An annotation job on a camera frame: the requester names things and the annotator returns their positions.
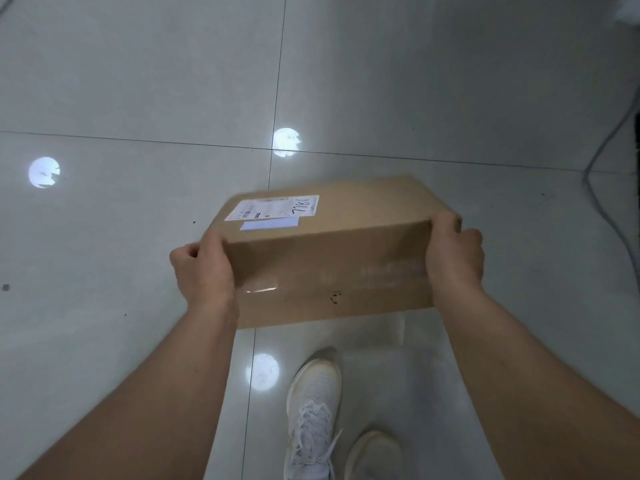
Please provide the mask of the person's left hand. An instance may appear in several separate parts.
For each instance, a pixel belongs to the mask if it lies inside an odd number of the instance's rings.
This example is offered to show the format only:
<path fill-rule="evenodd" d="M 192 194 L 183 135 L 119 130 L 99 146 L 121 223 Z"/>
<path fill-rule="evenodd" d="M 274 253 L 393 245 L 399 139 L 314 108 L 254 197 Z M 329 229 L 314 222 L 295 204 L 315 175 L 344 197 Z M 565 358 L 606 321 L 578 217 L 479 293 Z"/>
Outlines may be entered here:
<path fill-rule="evenodd" d="M 206 272 L 201 265 L 201 238 L 172 250 L 169 255 L 187 313 L 237 322 L 239 310 L 232 268 L 231 275 Z"/>

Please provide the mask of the person's right hand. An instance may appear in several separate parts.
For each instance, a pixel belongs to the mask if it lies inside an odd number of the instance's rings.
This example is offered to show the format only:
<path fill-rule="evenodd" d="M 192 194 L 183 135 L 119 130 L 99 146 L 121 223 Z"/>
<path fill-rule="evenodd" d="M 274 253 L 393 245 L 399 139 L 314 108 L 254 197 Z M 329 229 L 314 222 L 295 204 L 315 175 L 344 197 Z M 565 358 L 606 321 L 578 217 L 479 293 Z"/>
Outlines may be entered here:
<path fill-rule="evenodd" d="M 461 229 L 457 255 L 447 260 L 427 260 L 426 270 L 436 304 L 473 292 L 484 292 L 483 234 L 476 228 Z"/>

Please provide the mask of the brown cardboard box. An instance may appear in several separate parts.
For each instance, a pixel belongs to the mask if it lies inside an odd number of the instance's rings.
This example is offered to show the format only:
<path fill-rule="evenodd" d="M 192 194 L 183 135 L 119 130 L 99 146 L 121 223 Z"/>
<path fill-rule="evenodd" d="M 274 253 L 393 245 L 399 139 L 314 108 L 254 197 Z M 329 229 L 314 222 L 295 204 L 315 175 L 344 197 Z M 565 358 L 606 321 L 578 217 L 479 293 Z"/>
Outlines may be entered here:
<path fill-rule="evenodd" d="M 224 219 L 245 199 L 319 195 L 293 228 L 241 231 Z M 412 176 L 338 180 L 237 194 L 212 227 L 224 238 L 240 329 L 433 306 L 426 250 L 434 214 L 451 211 Z"/>

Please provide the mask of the person's right forearm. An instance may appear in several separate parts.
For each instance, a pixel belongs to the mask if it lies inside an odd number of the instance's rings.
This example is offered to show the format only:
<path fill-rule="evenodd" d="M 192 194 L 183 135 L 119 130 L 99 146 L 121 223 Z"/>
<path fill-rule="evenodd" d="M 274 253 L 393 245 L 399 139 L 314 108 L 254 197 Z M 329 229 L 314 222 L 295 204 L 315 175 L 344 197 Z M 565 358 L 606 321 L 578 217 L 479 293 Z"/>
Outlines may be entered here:
<path fill-rule="evenodd" d="M 434 287 L 505 480 L 640 480 L 640 419 L 553 355 L 480 287 Z"/>

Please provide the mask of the person's left forearm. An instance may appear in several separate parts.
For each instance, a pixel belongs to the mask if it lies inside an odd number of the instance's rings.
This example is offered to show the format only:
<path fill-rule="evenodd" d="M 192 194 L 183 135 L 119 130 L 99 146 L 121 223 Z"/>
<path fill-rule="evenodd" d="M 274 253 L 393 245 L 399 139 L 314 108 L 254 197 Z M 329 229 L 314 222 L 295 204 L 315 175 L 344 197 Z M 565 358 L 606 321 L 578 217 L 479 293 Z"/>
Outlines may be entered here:
<path fill-rule="evenodd" d="M 149 357 L 17 480 L 204 480 L 238 308 L 190 305 Z"/>

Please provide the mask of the white shipping label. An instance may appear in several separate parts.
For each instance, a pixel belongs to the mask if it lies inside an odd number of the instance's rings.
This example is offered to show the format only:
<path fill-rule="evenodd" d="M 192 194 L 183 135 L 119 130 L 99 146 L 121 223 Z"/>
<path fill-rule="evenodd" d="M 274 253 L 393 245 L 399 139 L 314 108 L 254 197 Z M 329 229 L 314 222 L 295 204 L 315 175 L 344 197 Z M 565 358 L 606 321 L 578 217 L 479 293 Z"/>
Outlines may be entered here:
<path fill-rule="evenodd" d="M 241 222 L 241 231 L 293 228 L 302 217 L 314 217 L 319 195 L 245 199 L 224 219 Z"/>

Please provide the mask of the white sneaker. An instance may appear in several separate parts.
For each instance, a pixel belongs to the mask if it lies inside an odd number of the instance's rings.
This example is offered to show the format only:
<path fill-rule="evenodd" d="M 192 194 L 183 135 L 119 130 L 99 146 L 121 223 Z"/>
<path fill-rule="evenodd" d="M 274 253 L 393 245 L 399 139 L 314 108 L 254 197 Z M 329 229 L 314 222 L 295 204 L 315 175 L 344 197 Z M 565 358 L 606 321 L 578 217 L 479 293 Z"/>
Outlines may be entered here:
<path fill-rule="evenodd" d="M 403 454 L 392 436 L 379 431 L 365 432 L 348 453 L 344 480 L 402 480 Z"/>
<path fill-rule="evenodd" d="M 332 453 L 340 436 L 335 421 L 341 394 L 335 362 L 309 360 L 294 376 L 286 399 L 284 480 L 335 480 Z"/>

